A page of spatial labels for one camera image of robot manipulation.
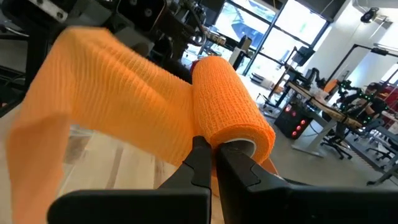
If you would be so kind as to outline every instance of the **glass window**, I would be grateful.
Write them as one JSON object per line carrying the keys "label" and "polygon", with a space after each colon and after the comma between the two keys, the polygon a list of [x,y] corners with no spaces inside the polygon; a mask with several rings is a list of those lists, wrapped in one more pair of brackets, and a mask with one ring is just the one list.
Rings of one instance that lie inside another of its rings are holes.
{"label": "glass window", "polygon": [[281,66],[273,60],[269,60],[262,55],[257,55],[249,69],[248,75],[256,73],[276,83],[284,71],[284,68],[281,68]]}
{"label": "glass window", "polygon": [[261,52],[284,63],[295,46],[297,49],[300,49],[302,46],[308,47],[274,28],[262,46]]}
{"label": "glass window", "polygon": [[217,32],[236,41],[247,35],[252,39],[251,46],[257,48],[268,29],[268,24],[226,2],[215,27]]}
{"label": "glass window", "polygon": [[259,3],[251,0],[232,0],[236,4],[239,4],[243,8],[263,17],[269,22],[272,22],[275,17],[275,9],[272,6],[268,6],[267,3]]}
{"label": "glass window", "polygon": [[297,1],[289,0],[281,12],[276,25],[301,40],[312,44],[325,22],[326,20]]}
{"label": "glass window", "polygon": [[[398,69],[398,64],[393,65],[390,70],[388,70],[388,72],[381,78],[381,81],[387,81],[388,78],[390,78],[390,76],[396,72],[396,70]],[[395,82],[398,80],[398,73],[396,73],[389,81],[390,84],[395,84]]]}

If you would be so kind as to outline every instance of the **wooden table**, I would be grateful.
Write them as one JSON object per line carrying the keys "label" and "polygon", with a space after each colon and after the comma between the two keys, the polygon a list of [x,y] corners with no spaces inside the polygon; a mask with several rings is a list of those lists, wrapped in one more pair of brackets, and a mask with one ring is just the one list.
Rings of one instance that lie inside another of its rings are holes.
{"label": "wooden table", "polygon": [[330,120],[322,129],[322,131],[316,136],[316,138],[306,147],[306,148],[301,148],[300,146],[297,146],[295,144],[292,145],[292,148],[295,150],[298,150],[300,152],[304,152],[313,156],[317,157],[322,157],[323,155],[318,151],[318,147],[323,140],[323,138],[328,134],[328,132],[336,126],[337,122],[341,122],[343,124],[346,124],[347,126],[350,126],[352,128],[360,128],[362,127],[362,124],[357,122],[355,119],[352,118],[347,118],[346,115],[343,113],[340,113],[339,111],[329,107],[327,105],[327,102],[325,102],[323,99],[316,99],[314,98],[311,93],[299,86],[296,83],[293,82],[288,82],[287,85],[291,87],[296,93],[304,96],[309,103],[313,104],[317,108],[321,109],[325,113],[327,113],[332,120]]}
{"label": "wooden table", "polygon": [[[19,108],[0,118],[0,223],[11,224],[10,181],[4,143]],[[156,189],[176,170],[152,154],[111,136],[76,128],[63,160],[58,196],[80,189]],[[211,222],[224,223],[221,202],[211,199]]]}

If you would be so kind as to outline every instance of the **light fixture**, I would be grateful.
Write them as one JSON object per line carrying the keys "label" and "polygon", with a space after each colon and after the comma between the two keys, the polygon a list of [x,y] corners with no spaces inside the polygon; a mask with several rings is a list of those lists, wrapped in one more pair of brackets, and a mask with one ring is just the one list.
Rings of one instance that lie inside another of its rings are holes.
{"label": "light fixture", "polygon": [[378,10],[379,8],[377,7],[370,8],[368,12],[365,12],[365,14],[361,16],[361,22],[371,23],[377,17]]}
{"label": "light fixture", "polygon": [[390,47],[390,46],[387,46],[387,45],[384,45],[384,44],[374,43],[373,46],[382,48],[382,49],[384,49],[384,50],[391,50],[391,51],[398,52],[398,48],[396,48],[396,47]]}

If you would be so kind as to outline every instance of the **orange self-adhesive wrap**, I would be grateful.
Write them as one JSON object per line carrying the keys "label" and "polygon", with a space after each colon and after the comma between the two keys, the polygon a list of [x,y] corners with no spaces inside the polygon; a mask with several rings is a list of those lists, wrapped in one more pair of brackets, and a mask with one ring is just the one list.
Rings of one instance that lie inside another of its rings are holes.
{"label": "orange self-adhesive wrap", "polygon": [[[14,223],[45,222],[63,176],[72,121],[175,166],[189,154],[196,134],[213,148],[234,138],[250,139],[258,163],[267,159],[275,138],[223,59],[199,62],[190,85],[105,29],[69,28],[31,84],[7,140]],[[275,172],[269,160],[266,164]]]}

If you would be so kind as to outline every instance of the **ceiling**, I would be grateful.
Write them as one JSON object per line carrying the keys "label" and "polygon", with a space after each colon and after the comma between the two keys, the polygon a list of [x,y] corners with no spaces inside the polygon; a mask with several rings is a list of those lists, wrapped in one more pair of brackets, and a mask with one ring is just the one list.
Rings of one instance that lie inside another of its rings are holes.
{"label": "ceiling", "polygon": [[359,6],[364,10],[369,10],[371,7],[378,7],[378,12],[382,19],[383,16],[388,17],[390,22],[398,22],[398,1],[397,0],[353,0],[354,6]]}

